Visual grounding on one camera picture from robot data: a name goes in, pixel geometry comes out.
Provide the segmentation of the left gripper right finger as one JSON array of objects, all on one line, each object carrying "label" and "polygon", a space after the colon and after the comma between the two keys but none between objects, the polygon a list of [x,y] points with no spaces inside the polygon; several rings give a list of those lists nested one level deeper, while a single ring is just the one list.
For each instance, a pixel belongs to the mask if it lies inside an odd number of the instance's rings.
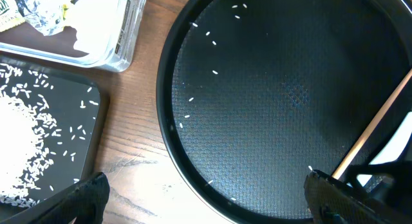
[{"label": "left gripper right finger", "polygon": [[[360,174],[392,178],[377,200],[357,180]],[[306,176],[304,196],[314,223],[411,223],[411,162],[352,165],[351,186],[320,170]]]}]

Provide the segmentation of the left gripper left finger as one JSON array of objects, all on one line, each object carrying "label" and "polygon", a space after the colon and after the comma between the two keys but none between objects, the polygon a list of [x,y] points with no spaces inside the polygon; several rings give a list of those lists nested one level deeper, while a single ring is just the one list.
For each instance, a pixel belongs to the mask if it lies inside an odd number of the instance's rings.
[{"label": "left gripper left finger", "polygon": [[1,224],[102,223],[110,186],[107,176],[94,173]]}]

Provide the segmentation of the wooden chopstick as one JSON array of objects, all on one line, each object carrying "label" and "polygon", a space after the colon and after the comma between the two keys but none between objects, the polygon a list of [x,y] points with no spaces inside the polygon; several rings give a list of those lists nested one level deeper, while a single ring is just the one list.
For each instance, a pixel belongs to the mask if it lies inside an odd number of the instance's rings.
[{"label": "wooden chopstick", "polygon": [[362,149],[363,145],[366,143],[370,135],[374,132],[375,128],[379,124],[379,122],[383,119],[384,115],[388,112],[389,108],[393,105],[394,101],[396,101],[397,97],[400,95],[404,87],[407,85],[409,80],[411,79],[411,70],[407,73],[407,75],[402,79],[400,84],[395,88],[393,93],[389,96],[387,101],[383,104],[383,106],[379,109],[377,114],[373,117],[372,121],[368,124],[364,132],[355,142],[353,147],[350,149],[348,154],[343,158],[342,162],[339,164],[338,168],[332,174],[332,177],[335,179],[339,179],[345,172],[345,170],[349,167],[353,159],[356,157],[358,152]]}]

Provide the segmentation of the white tissue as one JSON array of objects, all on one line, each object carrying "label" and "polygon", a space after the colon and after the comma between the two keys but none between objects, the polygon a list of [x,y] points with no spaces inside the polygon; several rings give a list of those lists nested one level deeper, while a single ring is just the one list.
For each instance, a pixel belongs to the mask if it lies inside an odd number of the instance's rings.
[{"label": "white tissue", "polygon": [[75,29],[73,49],[92,56],[102,55],[118,18],[123,0],[73,0],[66,12],[66,26]]}]

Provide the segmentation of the yellow foil snack wrapper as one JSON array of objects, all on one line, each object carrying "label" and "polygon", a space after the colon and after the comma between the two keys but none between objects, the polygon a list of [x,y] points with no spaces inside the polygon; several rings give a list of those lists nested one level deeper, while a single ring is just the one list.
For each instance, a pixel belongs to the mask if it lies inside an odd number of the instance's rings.
[{"label": "yellow foil snack wrapper", "polygon": [[28,23],[44,36],[64,30],[73,0],[1,0],[1,31]]}]

